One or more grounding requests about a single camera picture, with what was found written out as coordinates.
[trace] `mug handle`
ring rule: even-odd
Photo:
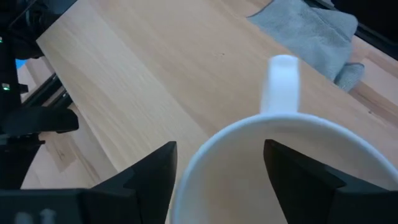
[[[268,76],[262,87],[260,113],[296,113],[299,104],[299,59],[291,55],[270,58]]]

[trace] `wood grain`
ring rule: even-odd
[[[244,17],[262,3],[79,0],[38,43],[117,171],[177,140],[180,175],[211,135],[258,112],[267,59],[290,53]],[[305,63],[301,100],[398,165],[397,128]]]
[[[358,37],[353,49],[351,61],[364,64],[365,74],[350,95],[386,125],[398,128],[398,62]]]

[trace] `gray cloth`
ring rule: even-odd
[[[331,0],[321,0],[321,1],[328,4],[329,6],[335,6]]]
[[[344,91],[364,73],[363,65],[346,64],[358,26],[352,15],[311,8],[302,0],[274,0],[248,19]]]

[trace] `mug rim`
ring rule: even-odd
[[[277,113],[277,114],[267,114],[267,113],[260,113],[248,118],[241,119],[237,122],[234,122],[223,129],[219,130],[216,134],[210,137],[205,143],[203,143],[197,152],[192,156],[188,166],[185,168],[180,182],[177,184],[177,188],[175,189],[175,195],[172,205],[172,211],[170,216],[170,223],[171,224],[179,224],[176,223],[175,219],[178,217],[180,211],[180,202],[182,201],[183,191],[186,188],[187,182],[189,181],[189,176],[196,168],[197,164],[200,162],[204,155],[209,151],[209,149],[215,145],[220,139],[224,138],[229,133],[242,128],[243,126],[248,126],[253,123],[258,123],[262,121],[269,121],[272,119],[299,119],[301,121],[322,125],[327,128],[336,131],[339,134],[346,136],[348,139],[354,141],[356,144],[360,145],[365,151],[373,156],[390,174],[390,176],[394,179],[395,182],[398,183],[398,170],[391,164],[391,162],[384,157],[381,152],[379,152],[375,147],[373,147],[370,143],[368,143],[365,139],[359,137],[354,132],[350,131],[349,129],[331,122],[327,119],[320,118],[315,115],[305,114],[305,113]]]

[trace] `black metal frame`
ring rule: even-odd
[[[48,78],[43,85],[41,85],[25,102],[22,103],[24,107],[30,106],[42,106],[47,102],[51,96],[53,96],[60,88],[62,83],[59,80],[56,73]],[[73,103],[70,95],[66,90],[63,90],[52,102],[49,103],[48,107],[53,108],[68,108]]]
[[[398,223],[398,191],[346,174],[271,139],[265,141],[263,155],[289,224]]]
[[[164,224],[176,171],[177,143],[168,142],[91,189],[0,190],[1,223]]]

